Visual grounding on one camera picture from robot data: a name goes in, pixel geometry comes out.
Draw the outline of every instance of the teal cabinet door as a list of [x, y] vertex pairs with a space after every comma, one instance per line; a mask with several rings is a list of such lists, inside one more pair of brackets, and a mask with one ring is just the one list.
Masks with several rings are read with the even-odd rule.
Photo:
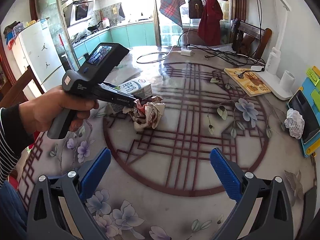
[[128, 25], [127, 33], [130, 47], [147, 45], [143, 24]]
[[85, 62], [85, 57], [81, 57], [78, 59], [80, 66]]
[[99, 35], [100, 42], [113, 42], [111, 32], [107, 31], [101, 35]]
[[93, 39], [86, 41], [85, 46], [87, 47], [88, 53], [91, 54], [91, 52], [93, 52], [93, 50], [98, 46], [99, 43], [99, 36], [96, 36]]
[[83, 56], [84, 54], [86, 54], [88, 52], [84, 43], [82, 43], [81, 45], [76, 47], [74, 50], [75, 50], [77, 58], [80, 58], [81, 56]]
[[120, 43], [122, 46], [130, 48], [126, 26], [112, 29], [110, 31], [114, 43]]
[[145, 23], [144, 32], [146, 35], [146, 41], [148, 46], [156, 45], [156, 35], [154, 23]]

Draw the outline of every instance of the chair backrest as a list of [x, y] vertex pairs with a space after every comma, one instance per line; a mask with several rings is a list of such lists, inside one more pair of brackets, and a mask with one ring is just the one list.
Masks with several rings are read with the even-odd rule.
[[0, 107], [13, 106], [18, 103], [16, 100], [21, 98], [23, 95], [23, 89], [31, 82], [34, 81], [37, 88], [41, 94], [44, 94], [42, 87], [40, 86], [38, 80], [36, 79], [32, 69], [28, 66], [25, 73], [17, 80], [17, 82], [10, 88], [10, 90], [5, 94], [4, 98], [0, 101]]
[[[250, 36], [249, 39], [244, 39], [246, 35]], [[261, 58], [262, 54], [266, 48], [268, 41], [272, 35], [272, 30], [269, 28], [261, 29], [261, 43], [258, 45], [258, 48], [254, 54], [255, 57]], [[232, 49], [236, 53], [240, 53], [241, 48], [250, 48], [251, 43], [257, 39], [260, 41], [260, 28], [253, 26], [251, 24], [245, 23], [240, 20], [236, 20], [235, 23], [235, 32], [233, 37]]]

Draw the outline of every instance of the book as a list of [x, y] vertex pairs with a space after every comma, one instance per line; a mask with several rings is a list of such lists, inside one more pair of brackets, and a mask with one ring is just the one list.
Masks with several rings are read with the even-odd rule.
[[225, 68], [224, 72], [229, 75], [249, 97], [270, 93], [271, 90], [264, 84], [254, 72], [246, 72], [243, 78], [238, 78], [242, 72], [250, 70], [245, 68]]

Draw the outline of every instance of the white power adapter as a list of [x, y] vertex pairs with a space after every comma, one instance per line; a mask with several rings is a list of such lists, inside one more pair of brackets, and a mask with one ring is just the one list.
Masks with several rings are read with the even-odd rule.
[[191, 49], [182, 49], [182, 50], [180, 51], [180, 54], [181, 54], [182, 56], [191, 57], [191, 55], [192, 55], [192, 50], [191, 50]]

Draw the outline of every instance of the metal screw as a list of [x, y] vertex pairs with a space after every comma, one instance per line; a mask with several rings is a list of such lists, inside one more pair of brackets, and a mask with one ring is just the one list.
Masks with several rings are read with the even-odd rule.
[[76, 173], [75, 171], [70, 171], [70, 172], [68, 173], [68, 177], [69, 177], [69, 178], [73, 178], [76, 174], [77, 174], [77, 173]]
[[281, 183], [281, 182], [282, 182], [282, 179], [281, 179], [280, 177], [276, 177], [276, 182]]
[[41, 175], [40, 177], [39, 177], [39, 181], [44, 181], [45, 180], [45, 176], [44, 175]]
[[246, 176], [248, 179], [252, 179], [252, 178], [253, 178], [253, 173], [251, 173], [251, 172], [246, 172], [246, 173], [245, 173], [245, 176]]

